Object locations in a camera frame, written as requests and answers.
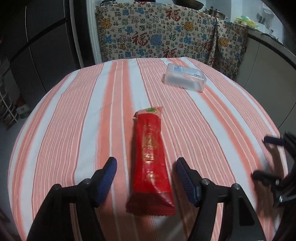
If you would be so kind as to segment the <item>grey kitchen counter cabinet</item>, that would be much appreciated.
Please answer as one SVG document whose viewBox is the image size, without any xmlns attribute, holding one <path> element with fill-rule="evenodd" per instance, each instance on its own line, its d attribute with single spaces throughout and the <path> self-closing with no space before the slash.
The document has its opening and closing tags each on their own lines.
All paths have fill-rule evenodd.
<svg viewBox="0 0 296 241">
<path fill-rule="evenodd" d="M 248 30 L 235 81 L 265 109 L 280 133 L 295 133 L 295 55 L 267 34 Z"/>
</svg>

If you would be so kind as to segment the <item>red long snack packet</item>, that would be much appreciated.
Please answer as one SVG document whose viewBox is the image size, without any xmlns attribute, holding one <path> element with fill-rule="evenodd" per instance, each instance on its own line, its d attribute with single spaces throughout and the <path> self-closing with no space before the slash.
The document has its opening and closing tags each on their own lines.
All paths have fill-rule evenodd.
<svg viewBox="0 0 296 241">
<path fill-rule="evenodd" d="M 135 113 L 135 160 L 126 211 L 134 215 L 174 216 L 176 207 L 161 137 L 161 106 Z"/>
</svg>

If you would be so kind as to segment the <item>clear plastic box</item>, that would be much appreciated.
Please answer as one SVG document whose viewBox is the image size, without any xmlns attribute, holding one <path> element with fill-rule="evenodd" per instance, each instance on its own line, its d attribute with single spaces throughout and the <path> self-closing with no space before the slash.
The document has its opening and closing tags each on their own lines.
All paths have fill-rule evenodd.
<svg viewBox="0 0 296 241">
<path fill-rule="evenodd" d="M 201 70 L 188 68 L 169 63 L 163 82 L 195 92 L 203 92 L 206 85 L 206 76 Z"/>
</svg>

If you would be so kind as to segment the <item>pink striped tablecloth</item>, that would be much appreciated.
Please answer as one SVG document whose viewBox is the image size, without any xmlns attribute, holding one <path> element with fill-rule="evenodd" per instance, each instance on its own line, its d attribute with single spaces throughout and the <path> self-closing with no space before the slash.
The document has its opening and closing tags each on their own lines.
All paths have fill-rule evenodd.
<svg viewBox="0 0 296 241">
<path fill-rule="evenodd" d="M 188 165 L 217 185 L 238 183 L 267 240 L 280 217 L 273 197 L 251 173 L 287 174 L 283 148 L 268 148 L 279 131 L 258 101 L 220 72 L 190 58 L 113 60 L 66 75 L 33 109 L 11 154 L 8 192 L 22 240 L 54 184 L 73 186 L 101 169 L 109 157 L 117 172 L 97 209 L 108 240 L 186 240 L 197 210 L 174 165 Z M 136 160 L 152 163 L 163 148 L 174 216 L 126 211 Z"/>
</svg>

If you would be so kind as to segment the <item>yellow green cloth pile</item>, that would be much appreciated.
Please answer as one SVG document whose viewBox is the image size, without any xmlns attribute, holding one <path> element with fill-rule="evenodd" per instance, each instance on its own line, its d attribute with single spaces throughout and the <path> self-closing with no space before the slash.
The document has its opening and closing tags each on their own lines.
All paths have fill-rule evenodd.
<svg viewBox="0 0 296 241">
<path fill-rule="evenodd" d="M 238 24 L 247 26 L 248 28 L 251 28 L 251 29 L 258 28 L 257 23 L 255 23 L 253 20 L 251 20 L 247 16 L 241 16 L 241 17 L 235 18 L 235 22 Z"/>
</svg>

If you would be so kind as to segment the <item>steel pot with lid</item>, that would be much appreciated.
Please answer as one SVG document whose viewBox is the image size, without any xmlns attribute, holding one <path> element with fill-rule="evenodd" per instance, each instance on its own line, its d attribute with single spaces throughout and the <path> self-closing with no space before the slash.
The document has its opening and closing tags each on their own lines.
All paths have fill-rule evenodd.
<svg viewBox="0 0 296 241">
<path fill-rule="evenodd" d="M 208 15 L 211 15 L 215 18 L 219 18 L 221 20 L 225 20 L 228 18 L 223 13 L 221 13 L 218 9 L 213 9 L 212 7 L 210 9 L 205 9 L 204 12 Z"/>
</svg>

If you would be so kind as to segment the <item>black frying pan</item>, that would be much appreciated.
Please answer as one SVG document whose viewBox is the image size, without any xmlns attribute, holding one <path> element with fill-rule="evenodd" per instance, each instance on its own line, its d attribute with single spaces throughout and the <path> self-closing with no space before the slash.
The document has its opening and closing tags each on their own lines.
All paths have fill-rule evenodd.
<svg viewBox="0 0 296 241">
<path fill-rule="evenodd" d="M 201 10 L 204 6 L 203 3 L 196 0 L 173 0 L 173 3 L 177 6 L 183 6 L 194 10 Z"/>
</svg>

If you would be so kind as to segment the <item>patterned Chinese character cloth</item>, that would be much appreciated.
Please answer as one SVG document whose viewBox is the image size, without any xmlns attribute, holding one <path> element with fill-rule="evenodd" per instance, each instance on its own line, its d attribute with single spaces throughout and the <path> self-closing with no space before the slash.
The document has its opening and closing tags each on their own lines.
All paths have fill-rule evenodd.
<svg viewBox="0 0 296 241">
<path fill-rule="evenodd" d="M 103 61 L 189 57 L 235 79 L 247 28 L 173 4 L 134 2 L 96 8 Z"/>
</svg>

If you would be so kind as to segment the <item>dark refrigerator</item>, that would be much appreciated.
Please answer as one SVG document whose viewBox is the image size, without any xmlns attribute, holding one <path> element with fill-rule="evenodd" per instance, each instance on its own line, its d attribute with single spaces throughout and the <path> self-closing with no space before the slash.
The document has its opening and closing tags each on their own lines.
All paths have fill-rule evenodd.
<svg viewBox="0 0 296 241">
<path fill-rule="evenodd" d="M 12 75 L 28 105 L 83 67 L 75 12 L 80 1 L 1 1 L 1 35 Z"/>
</svg>

